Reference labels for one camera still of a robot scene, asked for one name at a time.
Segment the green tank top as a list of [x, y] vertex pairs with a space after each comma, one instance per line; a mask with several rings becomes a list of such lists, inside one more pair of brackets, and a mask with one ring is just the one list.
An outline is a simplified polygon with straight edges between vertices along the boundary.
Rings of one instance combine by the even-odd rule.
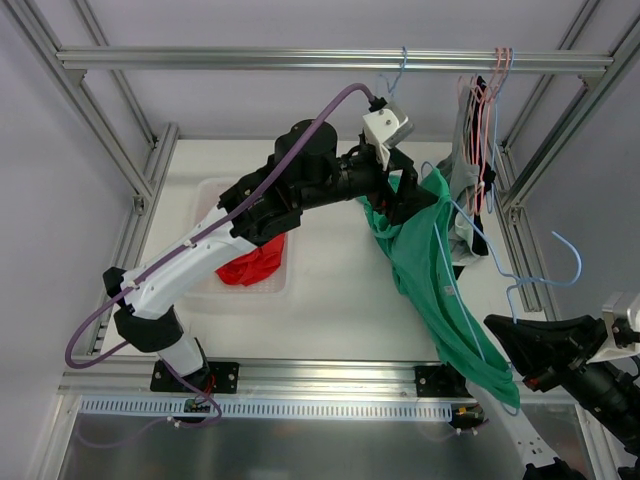
[[447, 238], [453, 210], [448, 183], [431, 171], [420, 186], [438, 201], [398, 226], [375, 212], [366, 197], [357, 200], [375, 241], [391, 263], [396, 289], [422, 317], [440, 361], [517, 409], [520, 394], [510, 367], [463, 303], [453, 274]]

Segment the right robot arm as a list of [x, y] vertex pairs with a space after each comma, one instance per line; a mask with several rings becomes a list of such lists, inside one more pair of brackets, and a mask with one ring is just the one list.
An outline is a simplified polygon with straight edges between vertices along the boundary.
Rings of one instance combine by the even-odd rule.
[[[533, 392], [563, 388], [624, 446], [639, 454], [639, 387], [635, 377], [612, 363], [613, 358], [639, 355], [633, 346], [639, 334], [628, 321], [613, 323], [590, 316], [538, 322], [512, 321], [490, 315], [486, 326], [497, 337], [524, 385]], [[487, 394], [479, 368], [470, 362], [443, 366], [448, 388], [461, 397], [479, 401], [485, 419], [502, 435], [502, 448], [516, 479], [578, 479], [580, 473], [557, 456], [539, 438], [527, 417], [502, 409]]]

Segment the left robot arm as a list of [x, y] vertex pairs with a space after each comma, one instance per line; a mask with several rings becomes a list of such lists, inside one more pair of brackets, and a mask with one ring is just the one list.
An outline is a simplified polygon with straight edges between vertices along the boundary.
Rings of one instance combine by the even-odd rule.
[[383, 166], [366, 138], [344, 155], [337, 143], [329, 123], [298, 122], [276, 139], [264, 166], [224, 191], [201, 223], [150, 265], [105, 271], [120, 337], [142, 353], [157, 354], [184, 390], [199, 390], [210, 376], [208, 361], [174, 307], [194, 285], [298, 228], [307, 210], [364, 197], [400, 225], [437, 203], [436, 194], [419, 186], [413, 161], [397, 148]]

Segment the red tank top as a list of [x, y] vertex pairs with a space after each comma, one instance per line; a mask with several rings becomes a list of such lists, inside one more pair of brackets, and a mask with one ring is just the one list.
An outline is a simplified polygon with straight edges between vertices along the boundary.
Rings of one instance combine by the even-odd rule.
[[248, 287], [269, 278], [281, 264], [286, 235], [280, 234], [251, 253], [243, 255], [216, 270], [226, 285]]

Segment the light blue wire hanger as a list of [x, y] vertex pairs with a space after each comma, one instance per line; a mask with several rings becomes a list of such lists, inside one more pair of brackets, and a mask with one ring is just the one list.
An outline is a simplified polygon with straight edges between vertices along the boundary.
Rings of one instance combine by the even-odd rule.
[[401, 52], [402, 52], [402, 60], [398, 65], [397, 70], [395, 71], [395, 73], [392, 76], [389, 76], [387, 74], [379, 74], [376, 78], [375, 81], [375, 91], [374, 93], [378, 96], [378, 97], [382, 97], [383, 94], [386, 94], [387, 98], [390, 98], [391, 100], [395, 99], [395, 95], [397, 93], [398, 90], [398, 85], [404, 75], [404, 72], [406, 70], [407, 67], [407, 63], [408, 63], [408, 49], [406, 46], [402, 46], [401, 47]]

